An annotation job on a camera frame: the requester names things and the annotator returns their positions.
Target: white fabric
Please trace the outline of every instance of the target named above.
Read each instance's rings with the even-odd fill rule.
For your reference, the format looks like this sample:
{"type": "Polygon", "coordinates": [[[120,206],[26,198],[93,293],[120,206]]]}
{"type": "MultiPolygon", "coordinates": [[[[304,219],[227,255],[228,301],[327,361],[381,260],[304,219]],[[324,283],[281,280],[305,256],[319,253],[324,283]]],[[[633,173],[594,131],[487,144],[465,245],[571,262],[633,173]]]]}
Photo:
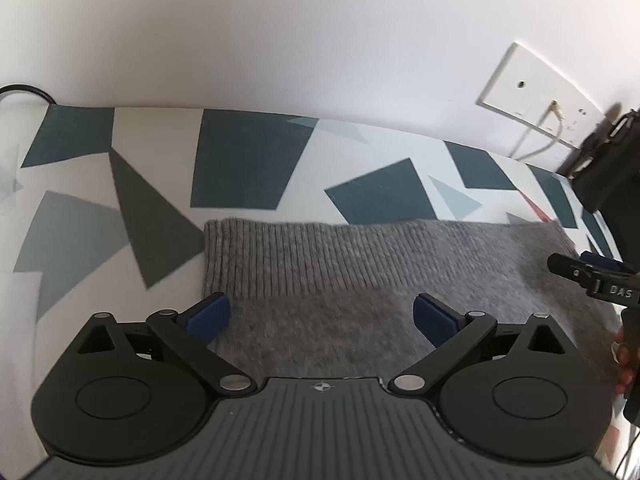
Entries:
{"type": "Polygon", "coordinates": [[[0,272],[0,472],[25,476],[46,456],[31,423],[40,272],[0,272]]]}

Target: metal pivot screw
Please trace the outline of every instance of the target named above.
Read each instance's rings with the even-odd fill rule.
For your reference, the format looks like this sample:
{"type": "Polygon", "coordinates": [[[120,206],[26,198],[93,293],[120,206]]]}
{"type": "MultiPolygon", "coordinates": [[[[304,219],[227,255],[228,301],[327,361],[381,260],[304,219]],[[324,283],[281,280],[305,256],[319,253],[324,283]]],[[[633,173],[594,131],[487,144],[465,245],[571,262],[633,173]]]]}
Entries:
{"type": "Polygon", "coordinates": [[[220,386],[230,392],[240,392],[251,386],[251,379],[244,375],[225,375],[220,379],[220,386]]]}
{"type": "Polygon", "coordinates": [[[418,375],[401,375],[394,379],[394,384],[400,390],[412,392],[424,387],[424,379],[418,375]]]}

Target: blue finger pad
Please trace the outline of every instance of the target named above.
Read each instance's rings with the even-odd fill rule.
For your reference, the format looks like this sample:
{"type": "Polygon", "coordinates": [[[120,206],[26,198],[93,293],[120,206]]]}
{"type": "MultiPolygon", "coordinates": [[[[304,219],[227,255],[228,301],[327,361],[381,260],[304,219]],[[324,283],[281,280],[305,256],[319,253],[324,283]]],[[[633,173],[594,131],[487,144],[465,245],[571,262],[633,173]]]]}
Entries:
{"type": "Polygon", "coordinates": [[[414,325],[436,348],[464,328],[463,319],[449,315],[423,295],[415,298],[414,325]]]}
{"type": "Polygon", "coordinates": [[[219,296],[197,314],[187,319],[184,328],[194,338],[204,344],[209,344],[229,325],[230,318],[229,298],[219,296]]]}
{"type": "Polygon", "coordinates": [[[580,259],[586,264],[591,264],[596,267],[602,267],[603,269],[615,270],[616,272],[620,272],[620,262],[617,260],[613,260],[612,258],[605,258],[604,256],[600,256],[599,254],[584,251],[580,255],[580,259]]]}

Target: logo emblem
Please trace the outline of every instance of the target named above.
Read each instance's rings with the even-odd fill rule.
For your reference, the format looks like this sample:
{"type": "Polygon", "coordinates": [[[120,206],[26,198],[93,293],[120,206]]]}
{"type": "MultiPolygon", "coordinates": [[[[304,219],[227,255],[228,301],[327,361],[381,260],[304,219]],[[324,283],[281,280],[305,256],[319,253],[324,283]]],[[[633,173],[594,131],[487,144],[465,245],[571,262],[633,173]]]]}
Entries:
{"type": "Polygon", "coordinates": [[[318,383],[318,384],[314,384],[313,385],[313,389],[316,392],[321,392],[324,393],[327,390],[330,390],[331,388],[333,388],[333,386],[331,386],[330,384],[325,383],[324,381],[322,383],[318,383]]]}

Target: finger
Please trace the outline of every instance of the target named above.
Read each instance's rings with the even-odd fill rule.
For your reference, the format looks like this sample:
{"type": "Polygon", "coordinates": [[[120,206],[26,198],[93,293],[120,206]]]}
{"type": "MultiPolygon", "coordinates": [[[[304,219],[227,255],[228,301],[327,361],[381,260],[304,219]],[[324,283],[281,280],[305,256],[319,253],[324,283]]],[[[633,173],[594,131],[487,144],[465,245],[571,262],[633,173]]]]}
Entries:
{"type": "Polygon", "coordinates": [[[634,373],[629,368],[623,368],[622,370],[620,370],[618,377],[620,378],[621,384],[628,386],[634,380],[634,373]]]}
{"type": "Polygon", "coordinates": [[[618,348],[618,363],[620,366],[627,366],[631,361],[631,352],[626,346],[618,348]]]}

